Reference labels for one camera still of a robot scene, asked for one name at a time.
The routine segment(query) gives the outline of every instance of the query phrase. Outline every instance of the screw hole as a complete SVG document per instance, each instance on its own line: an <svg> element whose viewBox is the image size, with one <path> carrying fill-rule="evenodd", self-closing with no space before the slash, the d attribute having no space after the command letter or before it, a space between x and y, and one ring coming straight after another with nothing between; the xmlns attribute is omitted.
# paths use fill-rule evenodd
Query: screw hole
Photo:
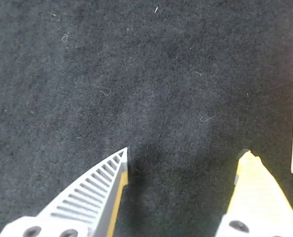
<svg viewBox="0 0 293 237"><path fill-rule="evenodd" d="M77 237L78 233L76 230L74 229L69 229L69 230L66 230L66 231L63 231L61 234L60 234L60 237Z"/></svg>
<svg viewBox="0 0 293 237"><path fill-rule="evenodd" d="M24 232L23 237L36 237L39 235L40 231L41 227L39 226L30 227Z"/></svg>
<svg viewBox="0 0 293 237"><path fill-rule="evenodd" d="M236 229L237 231L249 233L250 229L243 222L240 221L231 221L229 226Z"/></svg>

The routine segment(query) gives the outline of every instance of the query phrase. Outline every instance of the dark gray carpet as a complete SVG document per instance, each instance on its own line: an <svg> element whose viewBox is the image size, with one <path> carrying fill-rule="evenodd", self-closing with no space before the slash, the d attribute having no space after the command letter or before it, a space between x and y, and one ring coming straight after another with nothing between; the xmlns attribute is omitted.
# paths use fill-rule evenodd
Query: dark gray carpet
<svg viewBox="0 0 293 237"><path fill-rule="evenodd" d="M0 0L0 231L129 146L115 236L213 236L292 132L293 0Z"/></svg>

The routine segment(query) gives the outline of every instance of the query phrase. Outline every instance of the yellow stripe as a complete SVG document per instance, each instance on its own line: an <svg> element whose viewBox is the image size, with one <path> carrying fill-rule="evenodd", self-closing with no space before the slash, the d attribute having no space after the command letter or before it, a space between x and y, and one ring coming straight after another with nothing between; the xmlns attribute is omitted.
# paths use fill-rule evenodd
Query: yellow stripe
<svg viewBox="0 0 293 237"><path fill-rule="evenodd" d="M118 191L117 191L117 196L115 199L115 203L113 205L113 210L112 210L112 214L111 214L110 223L108 226L108 231L107 231L106 237L112 237L112 235L113 235L113 230L115 229L118 209L119 209L119 205L120 205L122 189L127 184L128 184L128 171L125 171L125 172L122 172L122 174L121 174L119 187L118 187Z"/></svg>

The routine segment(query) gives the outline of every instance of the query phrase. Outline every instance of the felt surface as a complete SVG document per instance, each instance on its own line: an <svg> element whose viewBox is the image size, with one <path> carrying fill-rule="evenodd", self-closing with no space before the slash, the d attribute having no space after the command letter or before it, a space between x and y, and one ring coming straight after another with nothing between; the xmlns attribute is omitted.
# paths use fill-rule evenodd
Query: felt surface
<svg viewBox="0 0 293 237"><path fill-rule="evenodd" d="M0 231L129 146L115 236L213 236L292 132L293 0L0 0Z"/></svg>

